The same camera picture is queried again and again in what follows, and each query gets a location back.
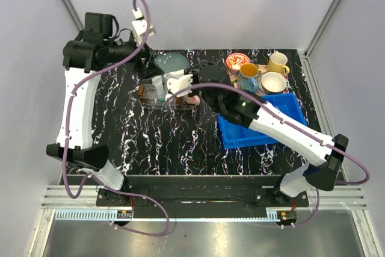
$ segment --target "yellow mug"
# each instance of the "yellow mug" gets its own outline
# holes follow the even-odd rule
[[[290,72],[290,68],[286,65],[288,58],[285,54],[275,52],[270,55],[267,70],[269,72],[277,72],[281,75],[287,75]]]

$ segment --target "white cup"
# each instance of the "white cup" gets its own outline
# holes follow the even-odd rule
[[[277,72],[265,73],[260,83],[267,93],[282,93],[286,90],[286,79]]]

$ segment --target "mug handle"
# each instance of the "mug handle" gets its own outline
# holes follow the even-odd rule
[[[258,91],[258,82],[255,78],[252,78],[251,79],[251,82],[253,83],[254,87],[253,87],[253,93],[256,93]]]
[[[290,72],[290,68],[288,66],[282,66],[283,70],[285,70],[285,72],[283,73],[283,75],[288,75],[289,72]]]

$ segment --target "cup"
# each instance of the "cup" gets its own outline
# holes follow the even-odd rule
[[[287,75],[290,72],[290,68],[286,65],[286,63],[288,63],[287,56],[280,52],[275,52],[270,55],[267,70],[269,72],[277,72],[281,75]]]
[[[260,85],[268,94],[283,93],[286,90],[286,79],[280,73],[267,72],[262,76]]]
[[[245,63],[239,68],[238,87],[256,93],[258,90],[258,67],[252,63]]]

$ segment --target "blue mug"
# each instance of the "blue mug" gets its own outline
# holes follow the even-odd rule
[[[258,67],[253,63],[245,63],[239,69],[238,87],[252,93],[258,91]]]

